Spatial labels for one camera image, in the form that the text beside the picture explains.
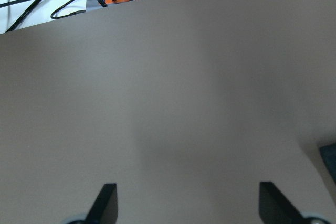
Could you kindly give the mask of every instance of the gray table surface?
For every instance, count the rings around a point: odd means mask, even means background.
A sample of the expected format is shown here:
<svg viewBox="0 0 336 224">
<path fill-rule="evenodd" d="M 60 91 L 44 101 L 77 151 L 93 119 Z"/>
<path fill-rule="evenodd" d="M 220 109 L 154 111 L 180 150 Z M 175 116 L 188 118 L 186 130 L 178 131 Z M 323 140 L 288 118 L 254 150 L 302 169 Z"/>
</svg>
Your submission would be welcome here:
<svg viewBox="0 0 336 224">
<path fill-rule="evenodd" d="M 336 223 L 336 0 L 138 0 L 0 35 L 0 223 Z"/>
</svg>

